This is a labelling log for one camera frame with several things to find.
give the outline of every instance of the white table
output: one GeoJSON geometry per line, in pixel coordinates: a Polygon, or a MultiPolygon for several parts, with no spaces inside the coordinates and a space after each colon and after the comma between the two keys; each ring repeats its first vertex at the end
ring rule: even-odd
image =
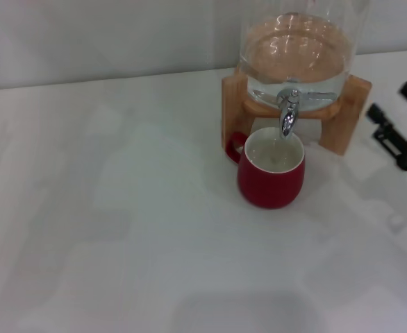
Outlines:
{"type": "MultiPolygon", "coordinates": [[[[252,207],[230,72],[0,91],[0,333],[407,333],[407,173],[367,120],[344,158],[307,132],[301,195],[252,207]]],[[[352,72],[407,136],[407,52],[352,72]]]]}

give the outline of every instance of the spigot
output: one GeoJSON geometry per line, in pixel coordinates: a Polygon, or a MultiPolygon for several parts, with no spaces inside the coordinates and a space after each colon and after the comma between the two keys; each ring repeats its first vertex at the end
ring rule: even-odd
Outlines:
{"type": "Polygon", "coordinates": [[[277,96],[279,109],[281,110],[280,129],[281,138],[287,139],[294,130],[294,125],[299,116],[299,104],[301,102],[301,92],[297,89],[281,90],[277,96]]]}
{"type": "Polygon", "coordinates": [[[281,110],[280,129],[281,137],[287,139],[294,130],[294,125],[299,117],[299,108],[302,103],[313,101],[328,101],[333,103],[338,95],[333,92],[305,92],[295,88],[281,90],[273,96],[259,90],[253,90],[254,95],[262,102],[281,110]]]}

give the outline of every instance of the wooden dispenser stand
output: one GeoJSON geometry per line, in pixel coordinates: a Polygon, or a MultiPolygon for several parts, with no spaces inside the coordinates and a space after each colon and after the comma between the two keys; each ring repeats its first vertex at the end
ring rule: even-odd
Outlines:
{"type": "MultiPolygon", "coordinates": [[[[254,119],[279,118],[281,111],[258,103],[248,96],[248,78],[236,71],[222,79],[222,147],[225,149],[234,132],[250,135],[254,119]]],[[[349,146],[372,84],[356,76],[347,79],[340,98],[333,104],[315,111],[300,112],[300,119],[322,122],[319,145],[344,155],[349,146]]]]}

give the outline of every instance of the glass jar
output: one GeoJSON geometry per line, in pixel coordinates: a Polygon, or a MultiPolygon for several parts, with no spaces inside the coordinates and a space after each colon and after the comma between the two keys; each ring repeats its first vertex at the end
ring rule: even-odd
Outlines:
{"type": "Polygon", "coordinates": [[[278,107],[297,89],[300,111],[333,103],[349,75],[370,0],[245,0],[240,70],[249,94],[278,107]]]}

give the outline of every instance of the red mug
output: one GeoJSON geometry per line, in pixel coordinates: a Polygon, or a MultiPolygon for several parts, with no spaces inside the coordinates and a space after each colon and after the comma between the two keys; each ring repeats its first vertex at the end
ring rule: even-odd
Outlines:
{"type": "Polygon", "coordinates": [[[295,134],[284,141],[280,138],[279,128],[263,128],[249,137],[243,133],[234,133],[226,145],[226,153],[239,164],[240,191],[254,205],[269,209],[282,208],[290,204],[301,191],[306,154],[304,145],[295,134]],[[235,144],[244,147],[241,153],[236,150],[235,144]],[[272,145],[272,150],[269,151],[270,156],[267,156],[268,151],[264,147],[269,145],[272,145]],[[279,153],[275,150],[277,145],[285,147],[286,157],[283,162],[274,164],[274,155],[279,153]]]}

